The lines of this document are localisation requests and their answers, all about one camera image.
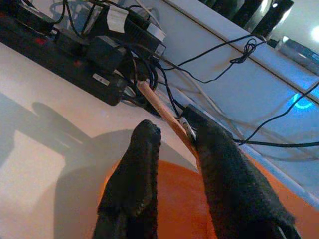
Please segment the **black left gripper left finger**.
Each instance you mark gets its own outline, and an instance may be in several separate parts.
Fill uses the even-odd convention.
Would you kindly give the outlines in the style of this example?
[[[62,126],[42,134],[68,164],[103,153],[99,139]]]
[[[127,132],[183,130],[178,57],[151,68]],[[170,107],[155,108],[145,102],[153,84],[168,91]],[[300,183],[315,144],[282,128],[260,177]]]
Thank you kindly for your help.
[[[134,129],[129,147],[108,179],[98,209],[95,239],[156,239],[161,130],[150,120]]]

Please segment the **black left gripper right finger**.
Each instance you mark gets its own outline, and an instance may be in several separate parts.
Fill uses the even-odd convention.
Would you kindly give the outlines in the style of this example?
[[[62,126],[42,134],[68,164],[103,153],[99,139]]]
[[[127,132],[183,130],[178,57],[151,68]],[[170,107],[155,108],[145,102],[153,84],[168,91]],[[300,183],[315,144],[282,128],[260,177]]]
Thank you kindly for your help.
[[[201,123],[195,145],[217,238],[301,238],[294,216],[223,127]]]

